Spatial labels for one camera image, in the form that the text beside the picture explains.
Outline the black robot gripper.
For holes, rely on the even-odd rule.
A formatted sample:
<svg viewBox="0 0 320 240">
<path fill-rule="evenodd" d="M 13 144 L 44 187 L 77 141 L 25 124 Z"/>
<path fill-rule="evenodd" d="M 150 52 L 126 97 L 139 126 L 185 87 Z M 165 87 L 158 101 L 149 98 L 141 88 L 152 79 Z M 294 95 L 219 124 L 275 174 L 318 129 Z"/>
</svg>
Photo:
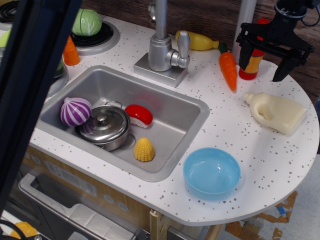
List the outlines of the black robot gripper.
<svg viewBox="0 0 320 240">
<path fill-rule="evenodd" d="M 277 11 L 271 22 L 242 23 L 236 40 L 241 47 L 240 68 L 247 68 L 254 49 L 282 58 L 274 73 L 273 82 L 281 82 L 296 66 L 304 65 L 315 47 L 296 35 L 295 28 L 306 14 L 306 11 Z"/>
</svg>

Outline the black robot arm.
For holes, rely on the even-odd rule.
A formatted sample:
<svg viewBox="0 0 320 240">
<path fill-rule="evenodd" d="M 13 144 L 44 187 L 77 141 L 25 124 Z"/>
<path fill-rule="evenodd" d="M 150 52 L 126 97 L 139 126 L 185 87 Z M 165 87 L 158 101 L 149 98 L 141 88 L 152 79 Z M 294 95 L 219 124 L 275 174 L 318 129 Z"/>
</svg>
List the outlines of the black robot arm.
<svg viewBox="0 0 320 240">
<path fill-rule="evenodd" d="M 242 23 L 236 39 L 241 47 L 239 66 L 244 70 L 255 49 L 282 58 L 274 73 L 273 82 L 281 82 L 295 67 L 306 64 L 315 47 L 294 32 L 298 21 L 316 8 L 318 0 L 279 0 L 274 5 L 275 16 L 267 24 Z"/>
</svg>

